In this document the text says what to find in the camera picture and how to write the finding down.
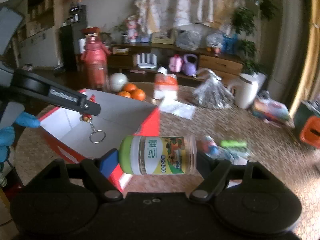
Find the blue gloved left hand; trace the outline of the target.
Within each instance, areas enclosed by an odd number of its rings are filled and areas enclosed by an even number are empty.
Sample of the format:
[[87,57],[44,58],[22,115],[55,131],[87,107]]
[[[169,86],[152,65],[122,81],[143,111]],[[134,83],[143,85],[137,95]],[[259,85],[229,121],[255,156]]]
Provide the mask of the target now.
[[[40,121],[37,117],[22,112],[15,120],[15,123],[22,127],[38,128]],[[12,126],[1,129],[1,158],[0,162],[4,163],[9,159],[10,146],[13,145],[15,139],[15,130]]]

